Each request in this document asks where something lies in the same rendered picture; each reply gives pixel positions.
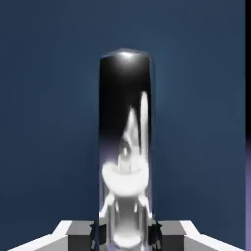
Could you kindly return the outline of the dark blue cabinet door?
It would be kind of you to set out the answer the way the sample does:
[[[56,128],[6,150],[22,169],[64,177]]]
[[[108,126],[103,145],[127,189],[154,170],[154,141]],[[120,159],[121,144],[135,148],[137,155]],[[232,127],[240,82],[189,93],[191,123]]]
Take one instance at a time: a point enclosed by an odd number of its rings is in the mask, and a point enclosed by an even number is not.
[[[154,213],[245,247],[245,0],[0,0],[0,251],[98,213],[99,59],[155,63]]]

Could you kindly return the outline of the shiny dark curved metal handle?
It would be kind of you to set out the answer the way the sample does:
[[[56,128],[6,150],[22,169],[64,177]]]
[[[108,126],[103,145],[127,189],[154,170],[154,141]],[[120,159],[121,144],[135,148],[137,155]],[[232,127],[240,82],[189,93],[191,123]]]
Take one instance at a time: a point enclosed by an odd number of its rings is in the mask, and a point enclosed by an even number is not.
[[[118,49],[100,59],[99,251],[149,251],[152,61]]]

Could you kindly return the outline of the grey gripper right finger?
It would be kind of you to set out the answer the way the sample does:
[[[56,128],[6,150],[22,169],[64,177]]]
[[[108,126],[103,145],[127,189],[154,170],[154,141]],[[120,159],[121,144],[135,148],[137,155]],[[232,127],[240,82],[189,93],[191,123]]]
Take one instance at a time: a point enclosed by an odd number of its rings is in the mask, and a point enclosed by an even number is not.
[[[147,251],[245,251],[201,234],[189,221],[155,221],[148,225]]]

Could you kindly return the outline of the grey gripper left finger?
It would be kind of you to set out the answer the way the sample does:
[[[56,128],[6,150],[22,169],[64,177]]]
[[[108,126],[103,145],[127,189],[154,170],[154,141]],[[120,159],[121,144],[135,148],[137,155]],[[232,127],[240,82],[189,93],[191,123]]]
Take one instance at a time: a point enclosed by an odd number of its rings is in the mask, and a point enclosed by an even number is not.
[[[106,251],[96,239],[94,221],[63,220],[55,230],[7,251]]]

